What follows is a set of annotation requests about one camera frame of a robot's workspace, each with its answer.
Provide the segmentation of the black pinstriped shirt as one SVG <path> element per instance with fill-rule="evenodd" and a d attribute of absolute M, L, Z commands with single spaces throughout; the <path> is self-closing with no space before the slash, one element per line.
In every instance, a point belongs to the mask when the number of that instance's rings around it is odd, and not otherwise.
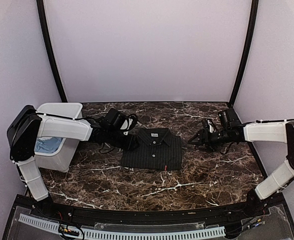
<path fill-rule="evenodd" d="M 123 151 L 120 165 L 127 168 L 178 171 L 182 167 L 181 137 L 168 128 L 140 128 L 139 146 Z"/>

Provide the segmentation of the light blue garment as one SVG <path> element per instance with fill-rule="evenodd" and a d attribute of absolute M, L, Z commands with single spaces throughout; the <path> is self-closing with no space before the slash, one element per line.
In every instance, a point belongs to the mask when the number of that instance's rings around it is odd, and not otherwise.
<path fill-rule="evenodd" d="M 35 152 L 52 154 L 58 150 L 62 140 L 61 137 L 39 137 L 36 140 Z"/>

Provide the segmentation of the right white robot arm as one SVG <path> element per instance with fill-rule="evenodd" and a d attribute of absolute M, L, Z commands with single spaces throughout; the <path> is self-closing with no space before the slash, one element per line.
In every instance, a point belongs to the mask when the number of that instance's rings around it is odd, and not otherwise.
<path fill-rule="evenodd" d="M 261 201 L 294 180 L 294 119 L 267 120 L 241 123 L 238 118 L 220 119 L 222 130 L 217 130 L 210 119 L 205 119 L 200 129 L 189 141 L 190 145 L 214 152 L 222 144 L 277 142 L 287 146 L 284 162 L 253 190 L 254 197 L 242 205 L 242 213 L 254 216 L 261 209 Z"/>

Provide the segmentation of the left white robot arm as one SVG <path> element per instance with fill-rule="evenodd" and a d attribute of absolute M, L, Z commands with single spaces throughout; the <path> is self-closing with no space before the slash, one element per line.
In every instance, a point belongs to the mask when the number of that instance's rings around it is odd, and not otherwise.
<path fill-rule="evenodd" d="M 135 114 L 124 115 L 111 108 L 105 116 L 80 118 L 38 112 L 26 105 L 7 130 L 10 159 L 13 161 L 32 196 L 38 201 L 37 209 L 46 218 L 57 214 L 57 206 L 50 197 L 35 160 L 37 138 L 58 137 L 82 142 L 109 144 L 124 151 L 133 151 L 138 146 L 135 135 L 129 133 L 138 118 Z"/>

